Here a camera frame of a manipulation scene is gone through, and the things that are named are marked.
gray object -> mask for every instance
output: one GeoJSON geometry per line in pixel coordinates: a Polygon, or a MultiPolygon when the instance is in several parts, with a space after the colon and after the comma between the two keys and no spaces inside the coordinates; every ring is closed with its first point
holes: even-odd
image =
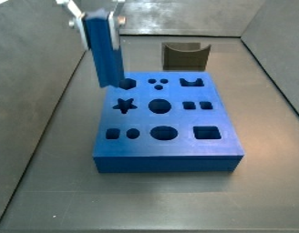
{"type": "Polygon", "coordinates": [[[164,70],[205,70],[210,45],[204,48],[200,43],[162,43],[161,59],[164,70]]]}
{"type": "Polygon", "coordinates": [[[299,113],[299,0],[268,0],[241,40],[299,113]]]}
{"type": "Polygon", "coordinates": [[[164,41],[210,44],[206,71],[245,150],[237,169],[98,174],[91,148],[103,90],[86,53],[0,230],[299,230],[299,117],[239,39],[122,37],[128,71],[161,69],[164,41]]]}
{"type": "MultiPolygon", "coordinates": [[[[126,0],[121,35],[241,36],[265,0],[126,0]]],[[[81,9],[110,10],[109,0],[81,0],[81,9]]]]}
{"type": "Polygon", "coordinates": [[[54,1],[0,5],[0,217],[83,50],[54,1]]]}

blue rectangular prism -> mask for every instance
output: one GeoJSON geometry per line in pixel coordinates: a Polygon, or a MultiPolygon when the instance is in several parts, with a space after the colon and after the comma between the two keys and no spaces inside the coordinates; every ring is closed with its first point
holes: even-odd
{"type": "Polygon", "coordinates": [[[107,87],[99,172],[232,171],[243,155],[208,73],[130,72],[107,87]]]}

small round hole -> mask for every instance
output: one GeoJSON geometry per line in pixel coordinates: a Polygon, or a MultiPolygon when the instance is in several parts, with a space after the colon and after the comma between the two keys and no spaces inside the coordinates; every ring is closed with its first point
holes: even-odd
{"type": "Polygon", "coordinates": [[[165,79],[165,78],[160,79],[160,83],[161,84],[166,84],[168,83],[168,79],[165,79]]]}
{"type": "Polygon", "coordinates": [[[140,135],[140,131],[136,128],[132,128],[126,131],[126,137],[129,139],[136,139],[140,135]]]}
{"type": "Polygon", "coordinates": [[[156,89],[156,90],[161,90],[162,88],[164,88],[162,85],[156,85],[156,86],[154,86],[154,89],[156,89]]]}
{"type": "Polygon", "coordinates": [[[156,82],[156,80],[153,78],[148,79],[148,83],[153,84],[156,82]]]}

rectangular hole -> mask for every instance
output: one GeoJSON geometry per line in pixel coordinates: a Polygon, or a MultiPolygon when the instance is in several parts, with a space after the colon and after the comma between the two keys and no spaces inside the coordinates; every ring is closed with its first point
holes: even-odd
{"type": "Polygon", "coordinates": [[[221,139],[217,127],[193,127],[194,139],[221,139]]]}
{"type": "Polygon", "coordinates": [[[118,139],[120,129],[118,128],[107,128],[105,131],[105,139],[118,139]]]}
{"type": "Polygon", "coordinates": [[[185,109],[185,110],[194,110],[196,109],[194,103],[190,102],[190,101],[182,102],[182,109],[185,109]]]}

gray floor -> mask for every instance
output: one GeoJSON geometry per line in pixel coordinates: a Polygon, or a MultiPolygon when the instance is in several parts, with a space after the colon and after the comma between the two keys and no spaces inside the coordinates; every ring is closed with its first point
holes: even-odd
{"type": "MultiPolygon", "coordinates": [[[[241,36],[265,0],[126,0],[122,35],[241,36]]],[[[81,9],[113,10],[109,0],[81,0],[81,9]]]]}
{"type": "Polygon", "coordinates": [[[126,70],[161,70],[160,43],[212,44],[206,70],[245,157],[233,173],[98,174],[103,90],[86,53],[0,224],[3,230],[299,229],[299,118],[239,39],[122,37],[126,70]]]}

